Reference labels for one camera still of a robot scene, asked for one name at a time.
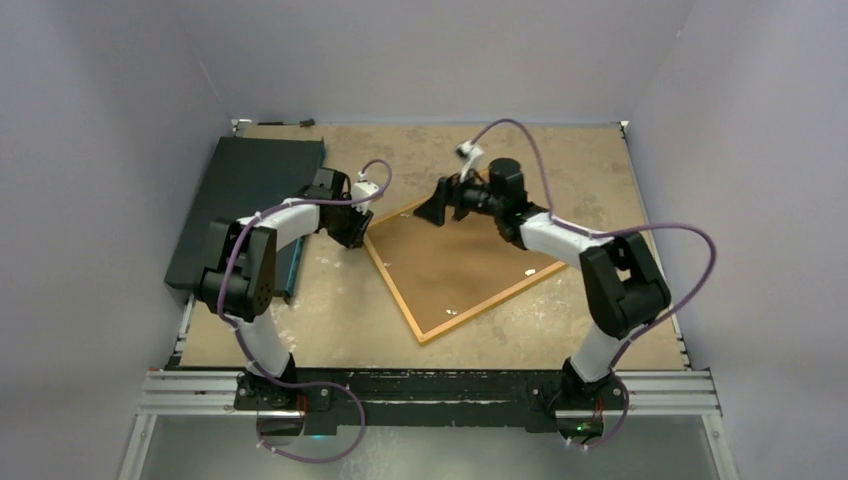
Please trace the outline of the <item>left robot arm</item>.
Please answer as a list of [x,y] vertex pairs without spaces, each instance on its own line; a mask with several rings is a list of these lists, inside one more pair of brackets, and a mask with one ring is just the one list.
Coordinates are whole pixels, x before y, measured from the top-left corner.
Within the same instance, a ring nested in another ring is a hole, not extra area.
[[355,179],[320,168],[310,184],[264,211],[236,220],[215,220],[207,231],[194,297],[233,332],[248,373],[263,378],[259,395],[272,408],[297,399],[299,382],[292,353],[272,329],[269,308],[279,251],[324,231],[347,249],[362,246],[372,201],[388,188],[360,169]]

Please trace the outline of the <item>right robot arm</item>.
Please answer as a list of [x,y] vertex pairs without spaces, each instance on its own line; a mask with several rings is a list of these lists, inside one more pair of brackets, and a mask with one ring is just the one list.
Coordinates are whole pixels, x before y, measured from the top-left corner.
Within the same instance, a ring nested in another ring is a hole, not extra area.
[[599,396],[626,340],[671,303],[667,283],[640,233],[605,237],[556,222],[548,209],[529,199],[521,165],[514,159],[491,161],[485,176],[475,161],[466,161],[458,173],[440,178],[433,195],[413,213],[443,226],[448,209],[455,221],[470,213],[490,216],[506,242],[581,273],[592,324],[565,360],[560,387],[573,406],[584,407]]

